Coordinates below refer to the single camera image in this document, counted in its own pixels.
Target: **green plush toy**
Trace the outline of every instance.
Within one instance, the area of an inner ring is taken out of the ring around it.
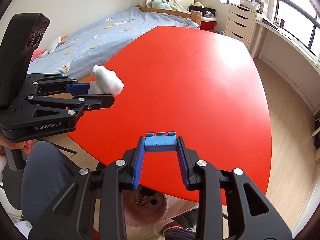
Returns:
[[[151,5],[152,8],[156,9],[178,11],[175,5],[168,4],[166,0],[153,0]]]

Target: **camera lens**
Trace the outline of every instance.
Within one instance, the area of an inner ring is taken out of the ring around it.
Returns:
[[[33,45],[32,46],[35,46],[39,42],[40,36],[41,36],[41,30],[38,31],[38,33],[37,33],[37,35],[36,35],[36,37],[35,37],[35,39],[33,41]]]
[[[29,48],[31,46],[31,44],[33,43],[34,39],[35,39],[35,32],[33,32],[31,34],[31,37],[29,38],[28,43],[27,43],[27,48]]]

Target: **drawer handle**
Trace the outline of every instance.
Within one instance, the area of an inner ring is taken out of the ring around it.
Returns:
[[[240,25],[241,27],[245,27],[244,25],[242,25],[241,23],[236,23],[236,24],[238,24],[238,25]]]
[[[249,11],[249,10],[247,10],[247,9],[244,9],[244,8],[241,8],[241,7],[238,7],[240,10],[243,10],[243,11]]]
[[[241,37],[240,35],[238,35],[238,34],[235,34],[235,33],[233,33],[235,36],[237,36],[237,37],[239,37],[239,38],[242,38],[243,39],[243,37]]]
[[[243,16],[241,16],[241,15],[238,15],[238,14],[237,14],[237,16],[240,17],[240,18],[242,18],[242,19],[246,19],[246,17],[243,17]]]

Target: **gray pants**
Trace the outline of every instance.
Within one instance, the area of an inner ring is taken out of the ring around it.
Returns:
[[[34,145],[22,178],[22,218],[34,225],[47,206],[79,170],[77,165],[52,144],[38,142]],[[193,240],[195,233],[175,229],[167,232],[165,239]]]

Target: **white drawer unit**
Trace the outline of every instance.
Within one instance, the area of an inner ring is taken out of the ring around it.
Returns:
[[[242,41],[245,44],[245,46],[248,47],[249,41],[246,40],[245,38],[239,36],[238,34],[235,34],[235,33],[231,32],[231,31],[227,30],[226,31],[226,36],[234,38],[234,39],[239,40],[239,41]]]
[[[248,48],[257,13],[241,5],[230,4],[226,35],[242,41]]]

